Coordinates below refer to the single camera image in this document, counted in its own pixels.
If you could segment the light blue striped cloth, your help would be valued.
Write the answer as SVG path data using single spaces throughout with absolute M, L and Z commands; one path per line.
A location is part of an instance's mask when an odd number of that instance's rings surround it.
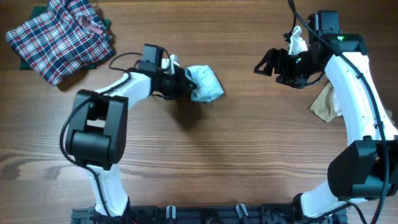
M 209 65 L 187 67 L 185 75 L 197 86 L 192 90 L 192 101 L 210 103 L 224 95 L 221 83 Z

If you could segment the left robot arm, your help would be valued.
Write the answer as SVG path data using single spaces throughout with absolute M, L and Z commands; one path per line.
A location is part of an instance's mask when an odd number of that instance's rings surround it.
M 137 102 L 158 92 L 175 100 L 199 90 L 193 73 L 176 65 L 164 70 L 130 68 L 106 88 L 80 90 L 60 133 L 60 150 L 90 178 L 95 205 L 87 210 L 94 223 L 129 223 L 130 200 L 121 181 L 119 162 L 127 140 L 127 114 Z

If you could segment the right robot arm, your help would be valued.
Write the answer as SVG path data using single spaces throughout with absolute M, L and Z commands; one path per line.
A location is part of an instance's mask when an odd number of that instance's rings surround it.
M 323 73 L 336 91 L 346 126 L 347 147 L 328 166 L 327 179 L 294 199 L 295 220 L 312 222 L 338 210 L 397 192 L 397 129 L 379 99 L 369 71 L 368 51 L 358 34 L 326 33 L 309 46 L 270 49 L 254 72 L 305 88 Z

